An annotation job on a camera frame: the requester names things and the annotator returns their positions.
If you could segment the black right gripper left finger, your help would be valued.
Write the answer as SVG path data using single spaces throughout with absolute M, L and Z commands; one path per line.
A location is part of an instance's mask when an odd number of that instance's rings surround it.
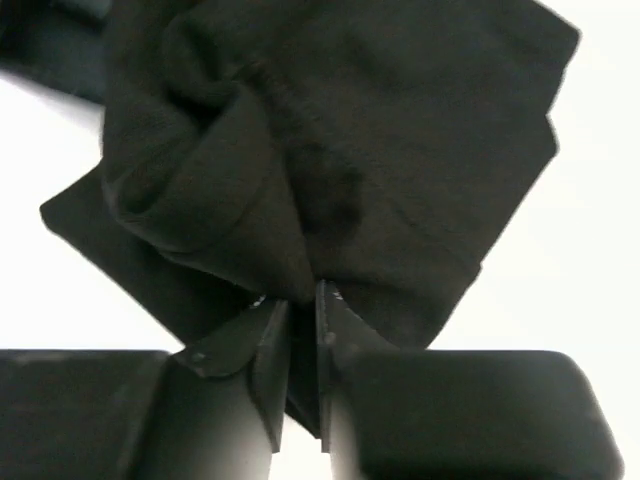
M 264 300 L 176 354 L 5 350 L 5 479 L 265 479 L 280 448 L 289 306 Z

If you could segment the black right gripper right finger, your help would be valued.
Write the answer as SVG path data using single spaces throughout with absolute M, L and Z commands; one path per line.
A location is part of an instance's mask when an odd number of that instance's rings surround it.
M 337 479 L 619 479 L 592 387 L 554 351 L 403 350 L 316 290 L 321 445 Z

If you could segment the black skirt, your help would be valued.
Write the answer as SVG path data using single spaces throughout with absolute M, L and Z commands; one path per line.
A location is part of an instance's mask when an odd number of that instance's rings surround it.
M 295 304 L 318 435 L 316 284 L 427 347 L 556 154 L 579 39 L 535 1 L 117 1 L 101 160 L 41 215 L 185 343 Z

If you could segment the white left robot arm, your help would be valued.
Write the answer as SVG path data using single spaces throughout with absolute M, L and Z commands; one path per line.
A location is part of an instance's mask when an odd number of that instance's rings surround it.
M 1 69 L 102 104 L 106 0 L 2 0 Z

